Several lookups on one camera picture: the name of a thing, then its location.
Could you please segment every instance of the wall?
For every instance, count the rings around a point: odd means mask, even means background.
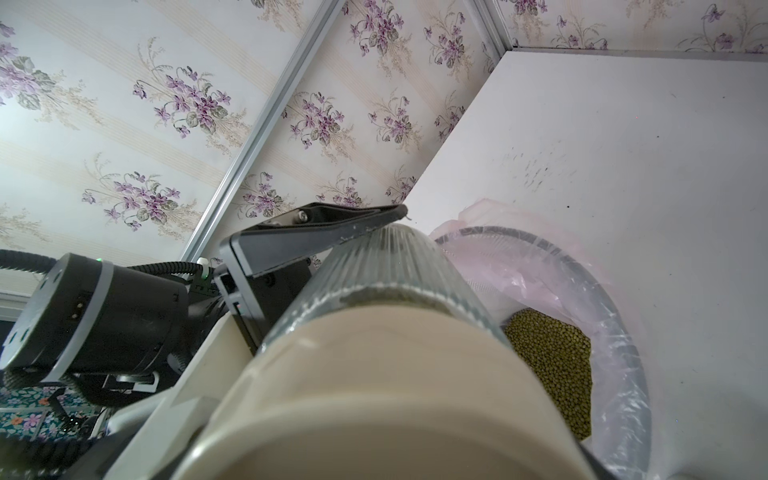
[[[177,259],[319,4],[4,2],[0,247]],[[463,2],[348,2],[211,244],[318,198],[402,201],[491,69]]]
[[[464,2],[350,0],[207,255],[226,235],[309,202],[402,202],[492,69]]]
[[[0,247],[177,259],[318,6],[3,2]]]
[[[497,0],[512,44],[768,53],[763,0]]]

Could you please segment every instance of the black cable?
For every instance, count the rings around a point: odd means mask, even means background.
[[[128,268],[143,273],[149,273],[150,275],[167,275],[169,273],[191,273],[194,275],[195,273],[203,271],[202,265],[191,262],[148,263],[146,265],[136,265]]]
[[[58,262],[57,259],[36,253],[17,250],[0,250],[0,269],[22,270],[33,273],[48,273]]]
[[[36,439],[0,434],[0,478],[58,478],[96,442]]]
[[[22,270],[45,274],[53,268],[56,262],[58,262],[58,259],[36,253],[0,250],[0,269],[3,270]],[[150,275],[168,275],[172,273],[190,273],[194,275],[203,271],[202,265],[191,262],[148,263],[146,265],[129,266],[128,268],[149,273]]]

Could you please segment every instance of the beige container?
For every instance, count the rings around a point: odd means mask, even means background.
[[[259,354],[174,480],[594,479],[528,367],[405,306],[331,313]]]

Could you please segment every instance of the clear plastic bag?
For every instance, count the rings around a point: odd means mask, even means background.
[[[651,430],[645,359],[633,340],[640,320],[618,309],[606,276],[586,261],[578,242],[492,200],[472,205],[430,237],[498,323],[531,307],[590,338],[592,436],[583,445],[618,478],[644,478]]]

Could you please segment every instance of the white table surface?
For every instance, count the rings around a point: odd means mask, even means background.
[[[649,478],[768,478],[768,63],[507,53],[406,223],[484,197],[574,233],[641,314]]]

